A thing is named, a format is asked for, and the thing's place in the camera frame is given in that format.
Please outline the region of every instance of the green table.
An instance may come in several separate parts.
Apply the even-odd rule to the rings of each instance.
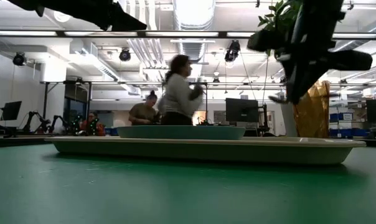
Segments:
[[[376,148],[344,165],[286,167],[0,148],[0,224],[376,224]]]

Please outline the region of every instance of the ceiling camera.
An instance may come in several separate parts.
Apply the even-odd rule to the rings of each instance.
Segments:
[[[25,66],[27,64],[27,58],[25,57],[25,53],[17,52],[12,62],[16,66]]]
[[[227,49],[227,53],[225,54],[225,61],[226,62],[233,62],[239,55],[240,51],[240,44],[239,41],[233,40],[231,42],[230,47]]]
[[[128,62],[130,61],[131,59],[131,55],[130,55],[130,49],[129,48],[123,48],[121,49],[121,53],[119,55],[119,58],[122,62]]]

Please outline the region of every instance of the laboratory room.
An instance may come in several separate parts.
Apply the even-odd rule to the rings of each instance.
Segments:
[[[376,224],[376,0],[69,2],[0,0],[0,224]]]

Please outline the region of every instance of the black pants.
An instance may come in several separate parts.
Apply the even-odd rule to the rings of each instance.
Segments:
[[[166,112],[162,117],[162,125],[193,125],[192,118],[176,112]]]

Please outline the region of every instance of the gold curtain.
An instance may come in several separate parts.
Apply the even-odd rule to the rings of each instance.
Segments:
[[[328,81],[317,82],[293,106],[294,120],[299,137],[328,138],[329,134]]]

